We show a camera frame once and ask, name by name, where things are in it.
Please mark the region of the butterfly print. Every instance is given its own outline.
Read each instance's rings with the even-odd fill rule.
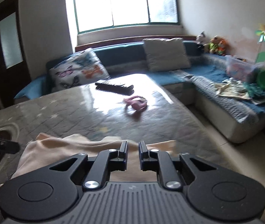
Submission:
[[[91,79],[96,73],[100,75],[103,74],[103,71],[101,70],[99,65],[95,65],[94,69],[92,70],[82,70],[82,74],[84,74],[87,79]]]
[[[62,71],[62,72],[57,72],[56,75],[58,75],[59,77],[66,77],[70,74],[73,73],[73,70],[72,70],[72,66],[69,66],[66,71]]]
[[[65,83],[65,82],[60,82],[60,85],[65,88],[65,89],[68,89],[68,88],[72,88],[72,87],[76,87],[76,86],[79,86],[79,78],[78,76],[75,76],[73,78],[73,83],[72,84],[68,84],[68,83]]]

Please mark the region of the wooden door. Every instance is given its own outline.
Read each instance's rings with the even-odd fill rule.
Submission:
[[[0,99],[4,107],[31,82],[21,40],[18,0],[0,4]]]

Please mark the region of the window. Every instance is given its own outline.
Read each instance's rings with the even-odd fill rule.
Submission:
[[[75,0],[79,33],[138,24],[177,24],[176,0]]]

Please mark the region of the butterfly pillow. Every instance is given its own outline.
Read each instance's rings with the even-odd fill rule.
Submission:
[[[50,69],[50,75],[55,83],[53,91],[93,83],[110,77],[91,48],[57,64],[54,68]]]

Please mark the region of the tiled floor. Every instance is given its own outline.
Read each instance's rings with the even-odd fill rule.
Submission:
[[[265,186],[265,134],[260,132],[245,143],[231,144],[194,106],[188,108],[206,127],[211,139],[219,146],[236,170]]]

